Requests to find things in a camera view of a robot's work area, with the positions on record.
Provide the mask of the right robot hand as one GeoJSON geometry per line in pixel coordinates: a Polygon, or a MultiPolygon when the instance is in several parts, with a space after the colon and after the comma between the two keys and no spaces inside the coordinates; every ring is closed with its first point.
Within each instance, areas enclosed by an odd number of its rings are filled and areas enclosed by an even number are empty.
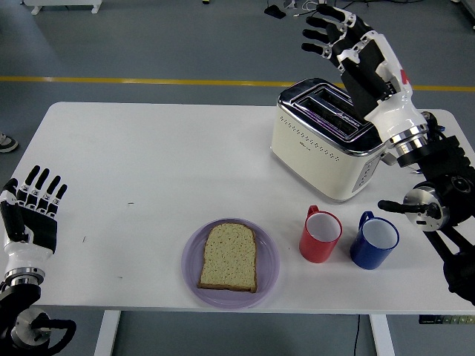
{"type": "Polygon", "coordinates": [[[385,36],[354,13],[320,4],[303,36],[302,49],[330,61],[340,72],[358,117],[371,122],[382,142],[396,145],[425,130],[412,103],[413,89],[385,36]]]}

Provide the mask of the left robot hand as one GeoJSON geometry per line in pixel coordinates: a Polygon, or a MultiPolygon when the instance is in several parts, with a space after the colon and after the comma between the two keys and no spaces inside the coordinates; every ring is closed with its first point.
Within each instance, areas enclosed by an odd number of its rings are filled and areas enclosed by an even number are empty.
{"type": "Polygon", "coordinates": [[[10,179],[1,192],[6,272],[43,269],[56,251],[59,204],[68,186],[58,175],[36,165],[23,183],[10,179]]]}

